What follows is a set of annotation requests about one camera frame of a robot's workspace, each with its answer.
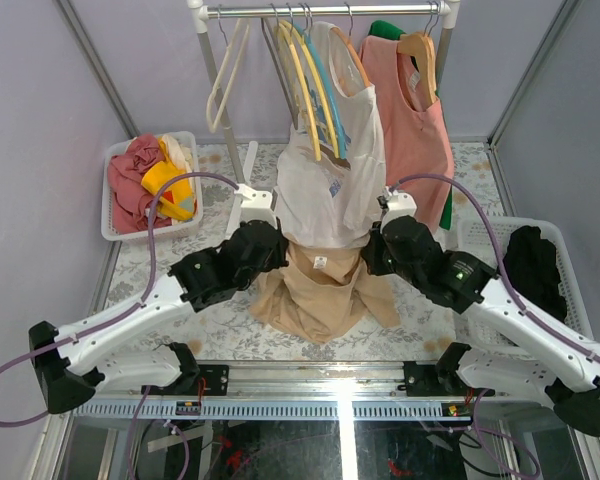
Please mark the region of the beige t shirt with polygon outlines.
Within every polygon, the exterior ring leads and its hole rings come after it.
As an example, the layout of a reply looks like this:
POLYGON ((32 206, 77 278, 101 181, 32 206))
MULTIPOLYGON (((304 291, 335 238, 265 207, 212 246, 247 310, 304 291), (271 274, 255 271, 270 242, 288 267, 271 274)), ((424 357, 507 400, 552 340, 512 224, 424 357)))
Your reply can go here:
POLYGON ((288 265, 259 275, 250 313, 261 323, 314 344, 345 335, 364 316, 400 324, 391 286, 373 276, 359 248, 313 249, 291 242, 288 265))

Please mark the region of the blue hanger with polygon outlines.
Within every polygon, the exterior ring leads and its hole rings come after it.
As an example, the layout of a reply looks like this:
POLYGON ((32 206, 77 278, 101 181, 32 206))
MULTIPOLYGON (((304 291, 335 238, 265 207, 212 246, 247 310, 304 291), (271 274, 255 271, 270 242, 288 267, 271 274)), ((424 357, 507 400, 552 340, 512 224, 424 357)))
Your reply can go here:
POLYGON ((325 62, 313 42, 311 33, 314 27, 302 29, 291 22, 289 31, 303 52, 309 73, 304 82, 309 94, 311 113, 307 121, 314 126, 316 138, 330 147, 336 159, 346 157, 346 137, 342 126, 338 106, 333 92, 330 74, 325 62))

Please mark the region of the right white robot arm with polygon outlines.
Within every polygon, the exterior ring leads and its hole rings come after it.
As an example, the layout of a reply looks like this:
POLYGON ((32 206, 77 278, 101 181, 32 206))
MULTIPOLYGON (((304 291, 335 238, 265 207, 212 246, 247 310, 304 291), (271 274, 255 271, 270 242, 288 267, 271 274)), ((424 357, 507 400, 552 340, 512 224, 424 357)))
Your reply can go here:
POLYGON ((529 356, 493 355, 453 342, 435 365, 443 392, 489 389, 524 398, 600 437, 600 343, 509 292, 503 274, 473 254, 443 250, 411 216, 375 222, 362 257, 371 274, 399 276, 434 304, 491 324, 529 356))

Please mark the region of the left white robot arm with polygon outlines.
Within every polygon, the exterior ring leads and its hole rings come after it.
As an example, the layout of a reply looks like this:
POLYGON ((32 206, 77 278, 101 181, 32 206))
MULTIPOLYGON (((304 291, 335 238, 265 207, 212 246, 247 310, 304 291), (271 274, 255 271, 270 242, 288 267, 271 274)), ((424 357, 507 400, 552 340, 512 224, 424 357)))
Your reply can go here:
POLYGON ((286 265, 287 247, 278 219, 243 222, 219 246, 173 264, 146 298, 136 295, 62 327, 47 321, 31 327, 32 365, 48 413, 71 411, 108 390, 151 386, 165 394, 192 392, 199 367, 184 344, 171 343, 154 353, 113 354, 163 323, 248 289, 259 274, 286 265))

